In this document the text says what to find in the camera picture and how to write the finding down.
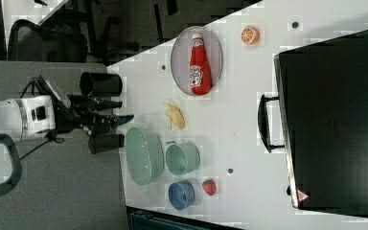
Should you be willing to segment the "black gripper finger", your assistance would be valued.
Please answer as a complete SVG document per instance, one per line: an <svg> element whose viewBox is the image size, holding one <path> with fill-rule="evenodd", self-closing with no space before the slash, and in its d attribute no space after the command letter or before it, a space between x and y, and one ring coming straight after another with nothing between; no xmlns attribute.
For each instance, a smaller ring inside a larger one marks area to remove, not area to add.
<svg viewBox="0 0 368 230"><path fill-rule="evenodd" d="M93 109L96 111L103 111L106 109L121 108L122 105L123 105L122 102L96 99L94 101Z"/></svg>
<svg viewBox="0 0 368 230"><path fill-rule="evenodd" d="M117 128L130 122L133 118L133 115L97 115L94 119L94 126Z"/></svg>

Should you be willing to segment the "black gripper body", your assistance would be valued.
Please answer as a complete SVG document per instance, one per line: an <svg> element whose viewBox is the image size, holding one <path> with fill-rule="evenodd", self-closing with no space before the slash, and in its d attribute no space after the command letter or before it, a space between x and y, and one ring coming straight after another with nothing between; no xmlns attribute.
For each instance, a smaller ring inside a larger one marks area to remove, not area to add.
<svg viewBox="0 0 368 230"><path fill-rule="evenodd" d="M69 107L60 100L53 102L57 133L69 133L77 128L92 131L100 101L81 95L69 95L68 98Z"/></svg>

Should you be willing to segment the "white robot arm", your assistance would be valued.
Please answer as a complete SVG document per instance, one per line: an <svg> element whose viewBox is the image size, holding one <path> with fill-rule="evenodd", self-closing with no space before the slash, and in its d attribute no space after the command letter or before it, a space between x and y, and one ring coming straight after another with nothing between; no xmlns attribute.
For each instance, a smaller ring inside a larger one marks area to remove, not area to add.
<svg viewBox="0 0 368 230"><path fill-rule="evenodd" d="M14 142L48 137L84 129L90 136L108 133L131 121L133 115L102 115L98 111L116 108L120 102L80 97L80 104L68 108L50 96L0 101L0 134Z"/></svg>

